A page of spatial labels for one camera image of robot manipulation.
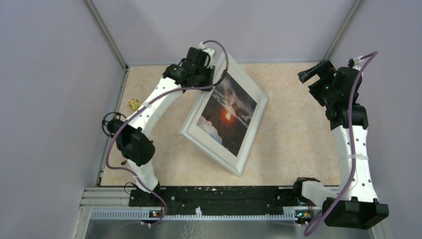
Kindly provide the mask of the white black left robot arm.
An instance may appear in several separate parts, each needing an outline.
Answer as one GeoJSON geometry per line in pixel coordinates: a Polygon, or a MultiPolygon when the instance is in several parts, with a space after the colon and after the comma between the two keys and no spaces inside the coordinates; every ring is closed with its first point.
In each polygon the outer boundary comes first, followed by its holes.
{"type": "Polygon", "coordinates": [[[148,206],[157,204],[160,198],[155,189],[159,182],[152,165],[156,148],[149,136],[163,113],[186,90],[213,88],[214,54],[213,48],[191,47],[178,64],[166,68],[158,85],[135,113],[125,121],[113,119],[108,126],[117,133],[116,146],[129,162],[137,186],[142,190],[140,198],[148,206]]]}

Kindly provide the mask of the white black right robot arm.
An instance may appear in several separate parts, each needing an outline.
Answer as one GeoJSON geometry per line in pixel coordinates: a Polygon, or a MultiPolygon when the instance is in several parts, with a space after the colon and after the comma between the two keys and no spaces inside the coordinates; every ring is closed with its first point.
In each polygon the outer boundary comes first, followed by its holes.
{"type": "Polygon", "coordinates": [[[325,115],[337,145],[340,186],[331,191],[315,178],[299,177],[292,199],[298,205],[308,201],[320,208],[320,217],[329,227],[368,230],[389,215],[374,190],[369,169],[366,138],[366,109],[357,103],[362,82],[360,65],[350,60],[348,66],[335,68],[328,60],[298,73],[304,83],[313,76],[310,94],[325,107],[325,115]]]}

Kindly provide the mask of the white picture frame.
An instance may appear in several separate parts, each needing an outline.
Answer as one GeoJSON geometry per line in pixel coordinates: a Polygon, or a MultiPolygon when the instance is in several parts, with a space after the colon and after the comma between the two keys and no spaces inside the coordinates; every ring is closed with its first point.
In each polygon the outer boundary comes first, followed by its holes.
{"type": "Polygon", "coordinates": [[[220,79],[224,69],[257,103],[239,154],[234,156],[196,125],[214,88],[200,93],[180,133],[226,170],[241,176],[269,97],[230,55],[221,54],[215,66],[215,81],[220,79]]]}

